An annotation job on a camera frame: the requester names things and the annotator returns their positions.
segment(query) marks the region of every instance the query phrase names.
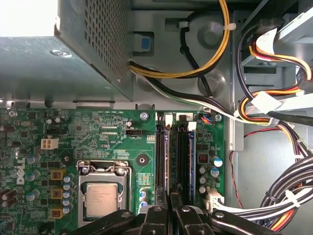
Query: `cable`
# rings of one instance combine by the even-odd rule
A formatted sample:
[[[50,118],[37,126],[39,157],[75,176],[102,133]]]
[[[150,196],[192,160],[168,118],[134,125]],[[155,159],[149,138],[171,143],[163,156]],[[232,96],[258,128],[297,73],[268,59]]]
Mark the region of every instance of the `cable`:
[[[218,1],[222,8],[224,25],[228,26],[230,24],[230,18],[229,18],[229,12],[228,12],[226,1],[225,0],[218,0]],[[227,27],[224,27],[224,35],[223,35],[222,42],[219,48],[217,49],[213,57],[199,69],[188,71],[188,72],[180,72],[180,73],[163,73],[163,72],[150,71],[150,70],[147,70],[146,68],[144,69],[139,68],[137,66],[134,66],[134,64],[131,64],[131,69],[143,76],[154,77],[154,78],[180,78],[180,77],[185,77],[189,75],[197,75],[198,77],[199,75],[197,73],[203,72],[206,69],[211,69],[212,66],[214,66],[216,62],[218,62],[219,58],[223,55],[226,49],[226,46],[229,41],[229,36],[230,36],[229,29]]]

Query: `ram slot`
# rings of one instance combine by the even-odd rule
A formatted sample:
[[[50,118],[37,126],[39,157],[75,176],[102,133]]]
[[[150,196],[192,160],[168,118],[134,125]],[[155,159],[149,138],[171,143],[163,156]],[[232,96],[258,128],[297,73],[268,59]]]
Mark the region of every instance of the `ram slot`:
[[[196,187],[196,131],[189,132],[189,163],[188,163],[188,173],[189,173],[189,203],[191,205],[195,204],[195,187]]]
[[[183,202],[186,204],[185,196],[188,195],[188,159],[189,159],[189,138],[186,125],[178,128],[177,135],[177,183],[178,190],[181,191]]]
[[[157,115],[156,124],[156,187],[165,184],[165,122],[162,114]]]

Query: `wire bundle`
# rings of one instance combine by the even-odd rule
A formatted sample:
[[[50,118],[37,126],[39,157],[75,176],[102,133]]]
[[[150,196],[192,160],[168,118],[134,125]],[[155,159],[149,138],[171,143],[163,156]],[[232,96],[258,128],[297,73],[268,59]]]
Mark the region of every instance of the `wire bundle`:
[[[195,69],[193,71],[187,71],[187,72],[178,72],[178,73],[165,73],[165,72],[158,72],[155,70],[149,70],[146,67],[143,67],[141,65],[138,65],[134,62],[131,62],[131,69],[135,71],[136,73],[139,73],[145,77],[153,77],[153,78],[196,78],[203,76],[210,72],[215,65],[218,63],[220,57],[223,55],[230,36],[230,31],[227,28],[227,26],[230,24],[230,18],[229,18],[229,12],[227,8],[227,4],[225,0],[218,0],[223,13],[223,20],[224,20],[224,34],[222,38],[222,42],[213,55],[213,57],[202,67]]]
[[[216,208],[232,212],[251,221],[257,221],[275,231],[281,231],[291,221],[297,211],[296,204],[286,198],[286,191],[294,193],[297,202],[302,205],[313,198],[313,155],[310,155],[289,167],[270,187],[261,207],[256,209],[238,209],[222,205],[215,201]]]

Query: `capacitor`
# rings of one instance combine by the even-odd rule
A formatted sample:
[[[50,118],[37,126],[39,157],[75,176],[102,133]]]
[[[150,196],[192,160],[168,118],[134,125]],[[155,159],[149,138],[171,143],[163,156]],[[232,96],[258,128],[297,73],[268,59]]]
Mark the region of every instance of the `capacitor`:
[[[141,188],[139,190],[139,197],[148,197],[148,190],[146,188]]]
[[[17,148],[17,147],[21,147],[22,142],[21,141],[8,141],[8,143],[6,143],[6,146],[8,146],[9,148]]]
[[[18,191],[16,189],[13,189],[9,192],[6,192],[4,195],[2,195],[2,200],[3,201],[8,201],[11,198],[15,197],[18,194]]]
[[[62,200],[62,205],[67,207],[67,206],[70,205],[71,202],[72,202],[72,199],[71,199],[71,197],[69,197],[69,198],[66,198],[66,199]]]
[[[204,184],[206,183],[206,178],[201,177],[201,178],[199,179],[199,182],[200,182],[200,184],[204,185]]]
[[[205,174],[206,173],[206,169],[204,167],[200,167],[199,173],[200,174]]]
[[[212,177],[218,177],[220,174],[220,171],[216,167],[211,167],[210,168],[210,174]]]
[[[56,117],[56,118],[54,119],[54,121],[55,121],[56,123],[60,123],[60,122],[61,122],[61,119],[60,119],[59,117]]]
[[[46,121],[45,121],[48,125],[52,124],[52,119],[48,118]]]
[[[69,198],[70,195],[71,195],[71,190],[65,191],[65,192],[63,193],[63,197],[64,197],[64,198]]]
[[[40,192],[37,189],[32,190],[31,192],[29,192],[28,194],[26,194],[26,200],[28,202],[32,202],[35,199],[37,199],[40,195]]]
[[[70,182],[70,183],[64,183],[64,184],[63,184],[63,189],[64,189],[65,191],[70,190],[71,187],[73,187],[73,184],[72,184],[71,182]]]
[[[34,181],[37,180],[40,177],[40,172],[37,170],[34,170],[33,172],[30,172],[26,175],[26,180],[27,181]]]
[[[69,175],[64,176],[63,181],[64,183],[69,183],[72,179],[73,179],[73,175],[69,174]]]
[[[70,213],[71,210],[72,210],[72,206],[71,205],[69,205],[67,207],[63,207],[63,209],[62,209],[64,214]]]
[[[203,194],[203,193],[205,193],[205,191],[206,191],[205,187],[204,186],[200,186],[199,193]]]
[[[127,121],[126,122],[126,127],[127,128],[130,128],[130,127],[132,127],[133,126],[133,122],[132,121]]]
[[[10,200],[8,200],[8,201],[2,202],[2,207],[3,207],[3,208],[8,208],[8,207],[14,205],[14,204],[17,203],[17,202],[18,202],[17,198],[16,198],[16,197],[13,197],[12,199],[10,199]]]
[[[147,205],[148,205],[148,202],[140,202],[139,208],[146,207]]]
[[[15,132],[15,126],[0,126],[1,132]]]
[[[28,164],[34,164],[39,162],[41,159],[41,156],[39,154],[35,154],[35,155],[30,155],[26,158],[26,161]]]
[[[212,158],[212,165],[215,167],[221,167],[223,165],[223,161],[218,157],[214,157]]]
[[[4,188],[4,189],[0,190],[0,198],[2,198],[2,195],[4,195],[5,193],[7,193],[9,191],[10,191],[9,188]]]

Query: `white label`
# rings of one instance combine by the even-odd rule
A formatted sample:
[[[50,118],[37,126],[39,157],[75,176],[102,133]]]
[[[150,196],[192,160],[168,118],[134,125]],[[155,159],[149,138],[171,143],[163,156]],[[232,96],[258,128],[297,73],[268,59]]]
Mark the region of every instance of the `white label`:
[[[267,54],[275,54],[273,49],[274,39],[277,33],[277,28],[263,34],[256,40],[256,46]]]
[[[251,103],[262,113],[267,114],[270,111],[274,111],[282,103],[267,94],[266,92],[259,92],[259,94],[251,101]]]

